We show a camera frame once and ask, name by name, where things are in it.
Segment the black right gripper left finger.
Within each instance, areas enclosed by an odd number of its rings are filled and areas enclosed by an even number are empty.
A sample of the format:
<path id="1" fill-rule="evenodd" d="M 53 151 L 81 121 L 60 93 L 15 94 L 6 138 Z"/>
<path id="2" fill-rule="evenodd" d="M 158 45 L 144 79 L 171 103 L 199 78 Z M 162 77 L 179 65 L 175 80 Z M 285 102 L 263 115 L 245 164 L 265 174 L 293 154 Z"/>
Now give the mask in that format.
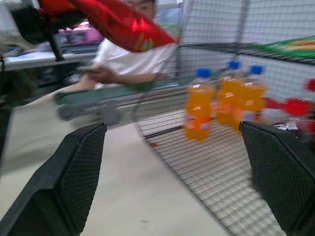
<path id="1" fill-rule="evenodd" d="M 80 236 L 98 186 L 105 123 L 67 134 L 0 221 L 0 236 Z"/>

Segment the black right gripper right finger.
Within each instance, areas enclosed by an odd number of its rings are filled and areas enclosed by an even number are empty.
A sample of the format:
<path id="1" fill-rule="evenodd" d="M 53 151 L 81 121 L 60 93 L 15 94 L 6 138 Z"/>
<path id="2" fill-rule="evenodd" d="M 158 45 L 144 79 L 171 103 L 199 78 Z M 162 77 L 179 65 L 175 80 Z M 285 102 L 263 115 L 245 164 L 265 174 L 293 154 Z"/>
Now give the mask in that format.
<path id="1" fill-rule="evenodd" d="M 315 154 L 294 134 L 242 121 L 252 179 L 287 236 L 315 236 Z"/>

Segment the red foil snack bag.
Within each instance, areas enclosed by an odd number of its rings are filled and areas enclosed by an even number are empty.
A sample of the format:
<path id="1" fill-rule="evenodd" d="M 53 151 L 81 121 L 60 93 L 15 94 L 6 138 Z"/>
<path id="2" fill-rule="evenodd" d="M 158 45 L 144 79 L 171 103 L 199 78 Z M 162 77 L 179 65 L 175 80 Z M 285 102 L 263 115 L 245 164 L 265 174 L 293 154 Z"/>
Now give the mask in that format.
<path id="1" fill-rule="evenodd" d="M 74 29 L 88 20 L 115 45 L 141 53 L 177 44 L 169 32 L 120 0 L 38 0 L 39 11 L 56 30 Z"/>

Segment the green conveyor belt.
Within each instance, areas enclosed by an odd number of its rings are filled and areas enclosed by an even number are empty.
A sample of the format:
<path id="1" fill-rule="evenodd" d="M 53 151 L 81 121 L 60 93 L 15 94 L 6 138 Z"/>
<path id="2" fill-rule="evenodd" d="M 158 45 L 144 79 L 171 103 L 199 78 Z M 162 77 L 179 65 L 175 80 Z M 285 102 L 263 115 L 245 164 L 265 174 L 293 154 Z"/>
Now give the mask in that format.
<path id="1" fill-rule="evenodd" d="M 142 84 L 59 92 L 55 95 L 55 102 L 63 120 L 100 115 L 100 119 L 111 126 L 118 124 L 122 118 L 118 107 L 181 94 L 191 79 L 191 76 L 180 76 Z"/>

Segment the person's bare hand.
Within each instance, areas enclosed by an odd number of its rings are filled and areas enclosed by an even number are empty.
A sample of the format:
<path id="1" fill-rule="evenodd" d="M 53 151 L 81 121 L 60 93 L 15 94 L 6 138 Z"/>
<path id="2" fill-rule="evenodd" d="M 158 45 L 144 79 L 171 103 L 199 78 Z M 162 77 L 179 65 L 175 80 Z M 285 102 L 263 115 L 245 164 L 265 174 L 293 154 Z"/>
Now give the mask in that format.
<path id="1" fill-rule="evenodd" d="M 96 83 L 101 84 L 118 84 L 119 77 L 107 67 L 93 68 L 88 73 L 88 77 Z"/>

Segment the black slanted rod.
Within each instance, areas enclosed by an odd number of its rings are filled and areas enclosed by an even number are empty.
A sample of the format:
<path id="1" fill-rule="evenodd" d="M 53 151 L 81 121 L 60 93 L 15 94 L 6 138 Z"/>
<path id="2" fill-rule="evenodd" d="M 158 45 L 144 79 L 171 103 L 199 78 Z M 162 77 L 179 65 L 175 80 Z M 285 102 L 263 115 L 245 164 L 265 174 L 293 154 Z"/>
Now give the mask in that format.
<path id="1" fill-rule="evenodd" d="M 48 41 L 50 43 L 52 52 L 55 55 L 56 62 L 63 61 L 63 53 L 60 50 L 59 41 L 57 40 L 56 36 L 54 34 L 48 34 Z"/>

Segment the grey background table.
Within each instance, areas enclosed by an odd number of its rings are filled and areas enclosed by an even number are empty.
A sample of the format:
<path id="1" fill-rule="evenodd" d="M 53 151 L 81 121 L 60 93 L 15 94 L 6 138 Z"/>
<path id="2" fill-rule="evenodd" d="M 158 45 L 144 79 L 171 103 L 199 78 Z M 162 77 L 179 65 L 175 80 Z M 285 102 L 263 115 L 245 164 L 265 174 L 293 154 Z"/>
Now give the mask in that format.
<path id="1" fill-rule="evenodd" d="M 64 60 L 56 61 L 55 55 L 52 52 L 35 52 L 17 57 L 4 58 L 4 70 L 12 71 L 27 68 L 75 63 L 85 60 L 91 60 L 95 56 L 96 52 L 83 54 L 64 54 Z"/>

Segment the pink packaged goods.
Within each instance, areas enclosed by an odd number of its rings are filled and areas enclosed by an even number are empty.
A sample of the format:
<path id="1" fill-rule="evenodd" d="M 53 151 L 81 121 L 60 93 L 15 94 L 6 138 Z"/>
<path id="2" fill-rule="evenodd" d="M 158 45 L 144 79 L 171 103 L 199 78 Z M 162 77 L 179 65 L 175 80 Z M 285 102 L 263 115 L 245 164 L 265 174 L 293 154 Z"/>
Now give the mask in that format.
<path id="1" fill-rule="evenodd" d="M 66 28 L 59 30 L 62 45 L 98 45 L 104 37 L 90 25 L 89 22 L 82 22 L 74 29 Z"/>

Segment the orange soda bottle blue cap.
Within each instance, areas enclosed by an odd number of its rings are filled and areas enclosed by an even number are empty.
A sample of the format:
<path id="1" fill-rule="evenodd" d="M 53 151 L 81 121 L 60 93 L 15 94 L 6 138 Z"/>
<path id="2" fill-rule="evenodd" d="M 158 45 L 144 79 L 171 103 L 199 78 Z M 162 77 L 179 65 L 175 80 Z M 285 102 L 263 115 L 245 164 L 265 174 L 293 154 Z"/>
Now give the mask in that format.
<path id="1" fill-rule="evenodd" d="M 184 130 L 188 139 L 202 142 L 210 132 L 214 86 L 210 80 L 211 70 L 199 68 L 196 78 L 188 86 L 185 106 Z"/>
<path id="2" fill-rule="evenodd" d="M 261 122 L 261 113 L 265 108 L 264 94 L 267 85 L 263 79 L 263 67 L 253 65 L 241 85 L 239 100 L 240 121 Z"/>
<path id="3" fill-rule="evenodd" d="M 237 87 L 241 84 L 243 78 L 243 72 L 240 68 L 241 63 L 232 60 L 220 76 L 216 118 L 221 124 L 233 126 Z"/>

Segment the person in white shirt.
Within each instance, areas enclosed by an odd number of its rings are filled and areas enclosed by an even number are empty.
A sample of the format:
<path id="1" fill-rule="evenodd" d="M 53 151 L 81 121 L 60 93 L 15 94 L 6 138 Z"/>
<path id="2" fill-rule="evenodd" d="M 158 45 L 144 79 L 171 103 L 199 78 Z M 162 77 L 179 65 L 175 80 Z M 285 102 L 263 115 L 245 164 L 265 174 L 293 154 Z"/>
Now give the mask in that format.
<path id="1" fill-rule="evenodd" d="M 93 67 L 109 68 L 119 77 L 120 85 L 166 79 L 168 75 L 163 73 L 163 67 L 176 47 L 177 44 L 171 43 L 146 52 L 132 53 L 105 39 L 99 46 Z M 76 88 L 95 89 L 98 85 L 101 83 L 94 82 L 85 73 Z"/>

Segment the green flat snack box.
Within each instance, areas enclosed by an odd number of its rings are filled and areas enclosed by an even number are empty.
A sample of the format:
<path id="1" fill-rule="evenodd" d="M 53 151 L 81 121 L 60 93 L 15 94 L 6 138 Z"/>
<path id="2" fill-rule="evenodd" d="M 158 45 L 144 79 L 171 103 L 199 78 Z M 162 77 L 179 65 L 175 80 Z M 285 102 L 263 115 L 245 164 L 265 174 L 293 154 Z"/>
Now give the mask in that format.
<path id="1" fill-rule="evenodd" d="M 315 35 L 269 44 L 252 44 L 252 47 L 278 55 L 315 59 Z"/>

